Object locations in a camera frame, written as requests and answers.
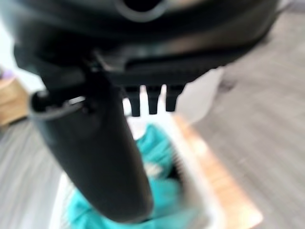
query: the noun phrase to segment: white wall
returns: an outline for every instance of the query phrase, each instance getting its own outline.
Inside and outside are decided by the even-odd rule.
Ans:
[[[13,56],[13,45],[12,37],[7,33],[2,21],[0,21],[0,66],[13,70],[28,92],[42,90],[44,85],[40,77],[17,67]]]

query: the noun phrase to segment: black plastic housing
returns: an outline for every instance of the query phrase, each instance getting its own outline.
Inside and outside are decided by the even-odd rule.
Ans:
[[[119,93],[61,108],[38,95],[30,99],[30,116],[81,193],[114,221],[147,219],[153,199]]]

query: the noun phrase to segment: teal cloth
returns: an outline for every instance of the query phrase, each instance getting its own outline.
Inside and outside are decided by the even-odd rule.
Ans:
[[[148,125],[137,142],[144,163],[157,163],[163,171],[158,179],[149,178],[154,208],[141,223],[121,224],[98,213],[76,190],[68,206],[72,229],[184,229],[195,217],[196,210],[183,205],[183,192],[177,180],[167,178],[172,167],[173,149],[167,136],[157,127]]]

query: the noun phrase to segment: wooden floor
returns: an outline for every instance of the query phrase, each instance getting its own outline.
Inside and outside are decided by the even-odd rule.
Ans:
[[[285,13],[269,42],[230,66],[195,128],[264,214],[263,229],[305,225],[305,14]],[[0,141],[0,229],[46,229],[60,170],[33,125]]]
[[[305,13],[299,9],[283,14],[269,41],[226,69],[224,85],[235,87],[222,90],[194,125],[263,212],[262,229],[305,227]]]

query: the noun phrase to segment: floor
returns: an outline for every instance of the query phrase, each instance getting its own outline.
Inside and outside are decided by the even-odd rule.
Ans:
[[[269,39],[228,67],[214,107],[194,125],[262,210],[258,229],[305,224],[305,13],[300,9],[283,14]],[[0,142],[0,228],[46,229],[59,177],[33,125],[24,120],[10,127]]]
[[[47,229],[61,170],[32,123],[11,126],[0,142],[0,229]]]
[[[258,229],[305,225],[305,10],[300,9],[283,14],[263,44],[228,66],[212,110],[194,124],[263,212]]]

